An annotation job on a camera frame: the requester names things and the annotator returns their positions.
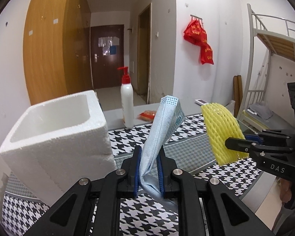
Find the lotion bottle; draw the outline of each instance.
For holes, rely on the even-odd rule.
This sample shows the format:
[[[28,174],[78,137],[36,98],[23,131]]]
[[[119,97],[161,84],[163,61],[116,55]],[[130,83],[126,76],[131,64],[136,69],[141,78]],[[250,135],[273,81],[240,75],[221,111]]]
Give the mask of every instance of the lotion bottle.
[[[128,74],[128,67],[119,67],[118,70],[123,70],[124,75],[121,79],[121,103],[123,121],[126,128],[134,127],[134,109],[133,109],[133,88],[131,85],[131,78]]]

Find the red plastic bag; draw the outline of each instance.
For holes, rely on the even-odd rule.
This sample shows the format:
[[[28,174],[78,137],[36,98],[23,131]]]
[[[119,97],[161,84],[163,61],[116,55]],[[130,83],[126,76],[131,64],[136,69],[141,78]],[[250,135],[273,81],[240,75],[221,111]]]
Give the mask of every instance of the red plastic bag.
[[[207,34],[198,19],[192,19],[184,31],[184,39],[194,45],[207,43]]]
[[[199,20],[191,20],[184,31],[184,39],[192,44],[195,44],[196,41],[201,41],[201,25]]]
[[[207,43],[201,46],[201,52],[199,57],[199,63],[203,64],[211,64],[214,65],[213,62],[213,51]]]

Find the styrofoam box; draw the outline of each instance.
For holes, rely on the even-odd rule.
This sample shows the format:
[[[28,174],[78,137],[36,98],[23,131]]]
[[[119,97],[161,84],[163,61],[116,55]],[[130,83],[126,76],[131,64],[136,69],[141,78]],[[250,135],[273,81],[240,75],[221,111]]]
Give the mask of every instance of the styrofoam box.
[[[17,178],[45,204],[54,204],[80,178],[116,169],[107,123],[95,92],[85,91],[28,108],[0,154]]]

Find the doorway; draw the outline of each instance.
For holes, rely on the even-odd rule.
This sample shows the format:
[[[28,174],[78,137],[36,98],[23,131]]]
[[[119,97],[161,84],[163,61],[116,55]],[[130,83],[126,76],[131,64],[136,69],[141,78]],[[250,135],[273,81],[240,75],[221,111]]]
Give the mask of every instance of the doorway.
[[[124,25],[90,28],[91,67],[94,89],[121,86],[124,66]]]
[[[151,5],[138,19],[138,94],[143,100],[149,101],[151,61]]]

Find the blue face mask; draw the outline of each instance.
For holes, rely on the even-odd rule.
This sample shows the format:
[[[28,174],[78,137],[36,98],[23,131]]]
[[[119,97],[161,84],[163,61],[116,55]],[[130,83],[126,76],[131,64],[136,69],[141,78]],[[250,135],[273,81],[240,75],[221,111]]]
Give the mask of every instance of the blue face mask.
[[[174,200],[164,199],[159,190],[158,179],[149,176],[161,146],[168,141],[185,120],[179,99],[166,96],[161,99],[149,136],[143,146],[139,168],[140,185],[153,199],[164,207],[178,213]]]

